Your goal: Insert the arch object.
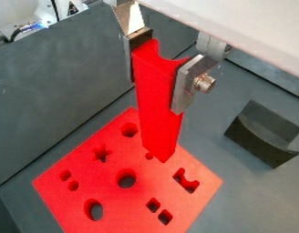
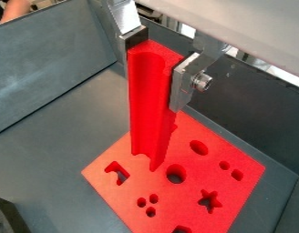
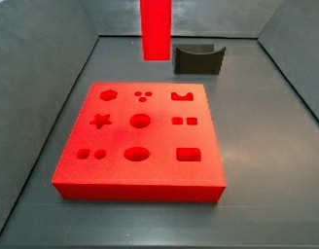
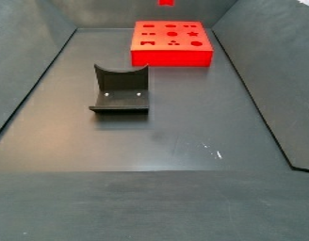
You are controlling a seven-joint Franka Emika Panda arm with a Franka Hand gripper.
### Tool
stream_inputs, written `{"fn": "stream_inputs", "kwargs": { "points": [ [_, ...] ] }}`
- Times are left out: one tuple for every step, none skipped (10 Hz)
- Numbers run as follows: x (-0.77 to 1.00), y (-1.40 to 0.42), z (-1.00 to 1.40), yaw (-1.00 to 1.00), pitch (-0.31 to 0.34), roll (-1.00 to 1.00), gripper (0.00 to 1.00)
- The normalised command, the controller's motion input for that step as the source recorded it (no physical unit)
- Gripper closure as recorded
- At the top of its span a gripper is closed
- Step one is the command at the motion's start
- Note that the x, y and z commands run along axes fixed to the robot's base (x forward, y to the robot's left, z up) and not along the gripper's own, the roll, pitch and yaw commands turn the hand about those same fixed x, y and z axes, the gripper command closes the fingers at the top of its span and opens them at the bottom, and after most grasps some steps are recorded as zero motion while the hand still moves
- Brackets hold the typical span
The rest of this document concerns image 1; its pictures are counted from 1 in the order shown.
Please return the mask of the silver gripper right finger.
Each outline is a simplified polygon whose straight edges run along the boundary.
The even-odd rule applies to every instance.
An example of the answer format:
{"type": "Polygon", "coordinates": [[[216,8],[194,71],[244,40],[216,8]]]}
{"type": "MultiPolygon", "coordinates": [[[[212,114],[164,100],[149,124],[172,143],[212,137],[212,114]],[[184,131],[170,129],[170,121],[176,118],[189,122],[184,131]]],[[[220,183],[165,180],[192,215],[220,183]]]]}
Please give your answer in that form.
{"type": "Polygon", "coordinates": [[[198,54],[188,58],[176,72],[169,104],[170,111],[176,115],[186,109],[197,91],[208,94],[213,89],[214,79],[209,76],[209,72],[224,60],[230,51],[230,45],[200,32],[196,49],[198,54]]]}

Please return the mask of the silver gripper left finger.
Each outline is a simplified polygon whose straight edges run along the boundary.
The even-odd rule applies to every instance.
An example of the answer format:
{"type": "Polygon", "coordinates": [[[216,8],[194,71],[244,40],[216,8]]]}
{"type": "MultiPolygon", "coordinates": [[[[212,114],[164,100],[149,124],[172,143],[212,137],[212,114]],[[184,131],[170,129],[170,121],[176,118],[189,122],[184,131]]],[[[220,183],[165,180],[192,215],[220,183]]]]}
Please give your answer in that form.
{"type": "Polygon", "coordinates": [[[123,1],[114,8],[114,14],[122,32],[127,79],[133,82],[130,53],[152,38],[153,30],[144,25],[142,13],[136,1],[123,1]]]}

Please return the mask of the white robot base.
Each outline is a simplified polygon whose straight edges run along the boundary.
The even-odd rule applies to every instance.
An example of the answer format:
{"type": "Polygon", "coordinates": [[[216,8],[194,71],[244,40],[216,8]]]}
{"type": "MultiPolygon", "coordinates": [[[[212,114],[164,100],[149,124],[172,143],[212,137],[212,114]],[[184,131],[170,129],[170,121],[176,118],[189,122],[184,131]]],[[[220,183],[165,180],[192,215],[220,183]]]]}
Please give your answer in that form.
{"type": "Polygon", "coordinates": [[[0,0],[0,41],[15,40],[87,10],[86,0],[0,0]]]}

